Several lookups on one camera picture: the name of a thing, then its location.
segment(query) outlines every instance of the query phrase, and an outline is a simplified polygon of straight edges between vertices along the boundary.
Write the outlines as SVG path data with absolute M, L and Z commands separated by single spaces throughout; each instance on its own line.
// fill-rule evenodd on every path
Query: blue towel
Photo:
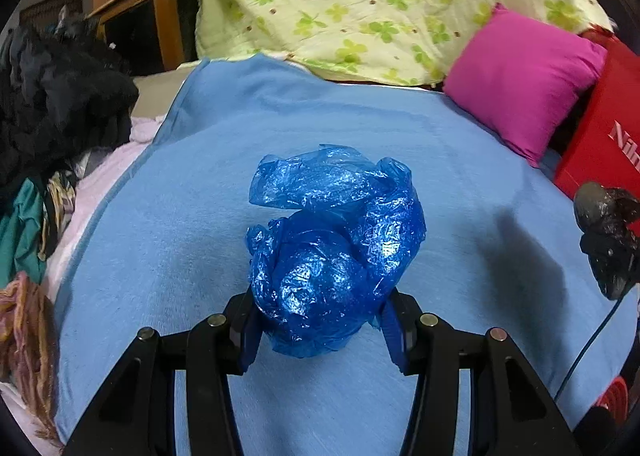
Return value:
M 247 227 L 290 214 L 249 204 L 258 162 L 321 143 L 411 168 L 429 235 L 398 289 L 457 329 L 505 328 L 548 389 L 558 389 L 612 304 L 580 252 L 571 201 L 540 171 L 441 94 L 340 86 L 263 56 L 204 61 L 100 205 L 63 281 L 63 441 L 140 327 L 190 329 L 244 292 Z M 619 372 L 637 298 L 627 296 L 564 392 L 570 426 Z M 247 456 L 388 456 L 402 445 L 415 381 L 364 325 L 341 351 L 303 360 L 273 352 L 263 338 L 248 373 L 229 384 Z M 183 375 L 178 383 L 177 449 L 187 455 Z M 468 408 L 462 378 L 461 456 Z

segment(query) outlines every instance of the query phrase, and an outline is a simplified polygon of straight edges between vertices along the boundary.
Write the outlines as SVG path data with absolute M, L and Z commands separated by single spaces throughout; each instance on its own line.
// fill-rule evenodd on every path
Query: red object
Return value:
M 593 23 L 591 24 L 590 29 L 585 30 L 579 35 L 580 37 L 585 38 L 590 42 L 597 43 L 600 46 L 604 46 L 604 48 L 607 49 L 609 49 L 609 46 L 611 46 L 614 42 L 619 41 L 619 39 L 613 32 Z
M 587 181 L 640 198 L 640 58 L 619 41 L 609 45 L 602 76 L 554 179 L 571 199 Z M 632 229 L 640 231 L 638 223 Z
M 626 391 L 625 379 L 617 376 L 613 382 L 610 383 L 607 391 L 596 401 L 595 405 L 607 409 L 611 413 L 613 421 L 616 422 L 617 426 L 625 423 L 629 407 L 629 397 Z

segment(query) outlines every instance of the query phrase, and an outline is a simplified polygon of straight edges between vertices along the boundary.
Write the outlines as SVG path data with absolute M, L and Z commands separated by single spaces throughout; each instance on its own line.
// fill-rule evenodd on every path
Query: magenta cushion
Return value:
M 444 92 L 537 167 L 556 127 L 600 76 L 606 53 L 497 4 L 454 63 Z

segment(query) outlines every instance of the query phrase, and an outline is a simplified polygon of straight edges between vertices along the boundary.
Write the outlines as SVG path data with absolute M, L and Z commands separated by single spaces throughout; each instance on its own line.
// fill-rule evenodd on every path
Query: red box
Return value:
M 569 198 L 587 181 L 640 197 L 640 58 L 612 42 L 554 183 Z

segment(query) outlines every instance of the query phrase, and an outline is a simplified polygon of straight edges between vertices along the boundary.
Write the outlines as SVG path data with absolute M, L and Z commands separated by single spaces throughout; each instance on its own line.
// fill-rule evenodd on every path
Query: clothing pile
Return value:
M 0 380 L 17 388 L 49 438 L 57 436 L 55 351 L 38 285 L 71 220 L 76 183 L 129 141 L 137 98 L 127 64 L 95 38 L 95 22 L 63 18 L 50 34 L 18 27 L 0 48 Z M 18 324 L 27 320 L 28 335 Z M 15 359 L 16 350 L 38 363 Z

